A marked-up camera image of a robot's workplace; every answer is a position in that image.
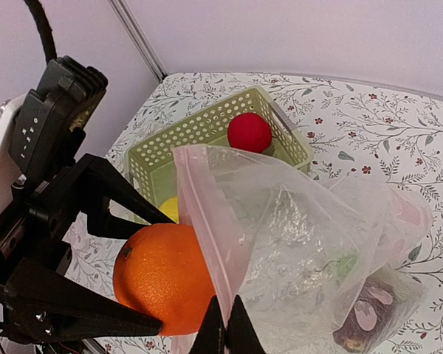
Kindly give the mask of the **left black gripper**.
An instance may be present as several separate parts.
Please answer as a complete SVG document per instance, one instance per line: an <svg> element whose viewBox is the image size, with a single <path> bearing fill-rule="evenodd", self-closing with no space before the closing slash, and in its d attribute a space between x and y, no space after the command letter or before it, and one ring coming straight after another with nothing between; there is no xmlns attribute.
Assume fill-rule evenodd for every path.
<svg viewBox="0 0 443 354"><path fill-rule="evenodd" d="M20 344L100 337L155 336L162 322L99 295L58 273L71 250L63 236L79 212L90 235L127 240L173 221L106 159L84 155L50 181L19 176L0 214L1 335ZM110 203L145 221L117 217Z"/></svg>

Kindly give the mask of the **orange toy orange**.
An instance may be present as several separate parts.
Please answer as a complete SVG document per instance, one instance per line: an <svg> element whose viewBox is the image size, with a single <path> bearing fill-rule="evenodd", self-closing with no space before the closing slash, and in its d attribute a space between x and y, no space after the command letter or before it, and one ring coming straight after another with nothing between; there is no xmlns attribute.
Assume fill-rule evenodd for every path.
<svg viewBox="0 0 443 354"><path fill-rule="evenodd" d="M119 251L113 272L117 301L162 322L162 336L199 331L216 295L194 228L146 226Z"/></svg>

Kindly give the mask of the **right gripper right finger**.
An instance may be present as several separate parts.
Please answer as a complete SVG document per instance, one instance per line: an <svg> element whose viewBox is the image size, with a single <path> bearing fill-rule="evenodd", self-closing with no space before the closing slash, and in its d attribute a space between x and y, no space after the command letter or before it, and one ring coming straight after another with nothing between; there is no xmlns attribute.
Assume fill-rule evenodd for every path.
<svg viewBox="0 0 443 354"><path fill-rule="evenodd" d="M227 348L232 354L266 354L239 295L227 325Z"/></svg>

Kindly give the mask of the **green toy bitter gourd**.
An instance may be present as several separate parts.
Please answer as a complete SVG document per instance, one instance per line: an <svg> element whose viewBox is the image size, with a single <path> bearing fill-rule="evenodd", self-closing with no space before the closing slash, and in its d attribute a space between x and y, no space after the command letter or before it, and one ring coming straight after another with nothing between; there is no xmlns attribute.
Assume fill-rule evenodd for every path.
<svg viewBox="0 0 443 354"><path fill-rule="evenodd" d="M347 254L338 258L337 260L331 261L329 263L329 269L332 271L333 275L336 276L336 278L343 281L356 266L357 261L357 255Z"/></svg>

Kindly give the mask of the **red toy apple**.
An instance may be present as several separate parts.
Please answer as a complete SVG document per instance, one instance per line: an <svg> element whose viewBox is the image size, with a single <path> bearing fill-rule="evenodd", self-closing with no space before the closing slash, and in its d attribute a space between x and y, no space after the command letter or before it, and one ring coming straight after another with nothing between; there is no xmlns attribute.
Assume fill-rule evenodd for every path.
<svg viewBox="0 0 443 354"><path fill-rule="evenodd" d="M272 129L261 116L245 113L231 121L227 140L232 148L263 153L272 143Z"/></svg>

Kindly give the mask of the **clear zip top bag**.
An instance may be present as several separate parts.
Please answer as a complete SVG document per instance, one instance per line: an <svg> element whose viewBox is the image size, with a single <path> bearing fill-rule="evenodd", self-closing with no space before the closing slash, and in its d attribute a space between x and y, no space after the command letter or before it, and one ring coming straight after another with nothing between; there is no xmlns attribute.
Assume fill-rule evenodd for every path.
<svg viewBox="0 0 443 354"><path fill-rule="evenodd" d="M237 295L266 353L348 353L343 326L364 282L430 231L428 202L364 178L317 182L265 155L214 145L174 149L179 219L190 224L225 326ZM355 254L343 280L329 263Z"/></svg>

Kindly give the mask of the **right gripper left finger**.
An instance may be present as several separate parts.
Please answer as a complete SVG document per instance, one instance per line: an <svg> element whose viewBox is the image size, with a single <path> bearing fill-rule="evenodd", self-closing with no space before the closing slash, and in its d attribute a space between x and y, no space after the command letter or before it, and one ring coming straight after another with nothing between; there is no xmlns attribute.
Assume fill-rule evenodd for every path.
<svg viewBox="0 0 443 354"><path fill-rule="evenodd" d="M190 354L223 354L225 326L217 296L213 296L196 335Z"/></svg>

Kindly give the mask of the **dark red toy fruit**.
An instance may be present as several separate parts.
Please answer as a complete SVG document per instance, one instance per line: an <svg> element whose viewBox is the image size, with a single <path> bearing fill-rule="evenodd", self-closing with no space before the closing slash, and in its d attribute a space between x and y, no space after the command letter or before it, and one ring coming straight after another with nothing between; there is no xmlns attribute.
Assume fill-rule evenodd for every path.
<svg viewBox="0 0 443 354"><path fill-rule="evenodd" d="M335 343L348 353L370 353L409 320L426 293L407 274L381 268L366 279L343 326L333 332Z"/></svg>

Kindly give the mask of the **yellow toy mango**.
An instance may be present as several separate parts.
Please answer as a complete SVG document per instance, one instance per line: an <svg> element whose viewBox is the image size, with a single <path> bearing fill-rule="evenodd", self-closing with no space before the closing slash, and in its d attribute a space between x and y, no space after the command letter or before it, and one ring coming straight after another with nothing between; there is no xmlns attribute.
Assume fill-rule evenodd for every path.
<svg viewBox="0 0 443 354"><path fill-rule="evenodd" d="M172 197L164 201L160 206L159 210L167 215L175 223L179 223L179 202L178 198Z"/></svg>

